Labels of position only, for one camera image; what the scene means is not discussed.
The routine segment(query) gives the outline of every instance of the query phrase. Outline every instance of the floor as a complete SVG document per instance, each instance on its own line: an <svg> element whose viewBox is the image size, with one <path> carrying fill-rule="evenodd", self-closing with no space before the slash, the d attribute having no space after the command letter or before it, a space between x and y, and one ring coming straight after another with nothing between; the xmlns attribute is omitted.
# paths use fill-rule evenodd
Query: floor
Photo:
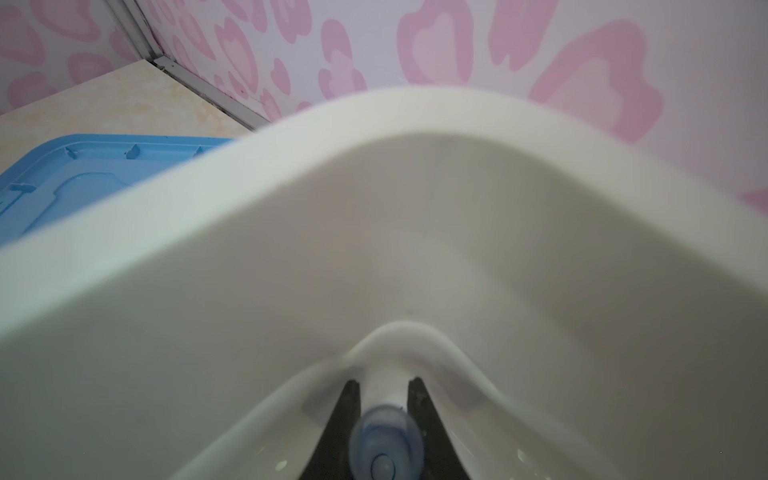
<svg viewBox="0 0 768 480"><path fill-rule="evenodd" d="M249 133L148 61L137 61L0 116L0 172L69 134L235 138Z"/></svg>

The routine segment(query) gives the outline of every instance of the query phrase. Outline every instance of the pink patterned wallpaper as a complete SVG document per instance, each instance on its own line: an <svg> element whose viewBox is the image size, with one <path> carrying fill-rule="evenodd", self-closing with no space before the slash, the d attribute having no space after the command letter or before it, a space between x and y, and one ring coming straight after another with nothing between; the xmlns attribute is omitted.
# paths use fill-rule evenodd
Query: pink patterned wallpaper
<svg viewBox="0 0 768 480"><path fill-rule="evenodd" d="M99 0L0 3L0 113L136 60Z"/></svg>
<svg viewBox="0 0 768 480"><path fill-rule="evenodd" d="M370 88L487 88L768 213L768 2L137 1L167 55L271 121Z"/></svg>

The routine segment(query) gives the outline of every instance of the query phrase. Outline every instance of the plastic storage box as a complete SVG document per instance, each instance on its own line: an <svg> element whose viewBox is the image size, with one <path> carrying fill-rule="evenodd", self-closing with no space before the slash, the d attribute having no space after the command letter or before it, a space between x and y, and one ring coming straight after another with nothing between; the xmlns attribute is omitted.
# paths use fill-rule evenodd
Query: plastic storage box
<svg viewBox="0 0 768 480"><path fill-rule="evenodd" d="M0 174L0 246L229 140L76 134Z"/></svg>
<svg viewBox="0 0 768 480"><path fill-rule="evenodd" d="M765 472L766 219L497 94L304 111L0 285L3 479L297 478L347 379L413 375L474 480Z"/></svg>

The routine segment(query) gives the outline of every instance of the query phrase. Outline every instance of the blue lid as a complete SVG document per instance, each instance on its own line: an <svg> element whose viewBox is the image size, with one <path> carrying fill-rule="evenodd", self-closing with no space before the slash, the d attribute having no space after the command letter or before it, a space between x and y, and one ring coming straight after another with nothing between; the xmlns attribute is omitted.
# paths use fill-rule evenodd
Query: blue lid
<svg viewBox="0 0 768 480"><path fill-rule="evenodd" d="M0 174L0 246L228 141L99 134L47 141Z"/></svg>

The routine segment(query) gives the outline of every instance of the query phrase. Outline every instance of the wall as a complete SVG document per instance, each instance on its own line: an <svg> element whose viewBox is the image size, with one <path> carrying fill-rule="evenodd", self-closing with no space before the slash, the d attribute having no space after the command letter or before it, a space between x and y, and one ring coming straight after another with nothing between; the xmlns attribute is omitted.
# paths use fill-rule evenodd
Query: wall
<svg viewBox="0 0 768 480"><path fill-rule="evenodd" d="M136 60L99 0L0 1L0 114Z"/></svg>

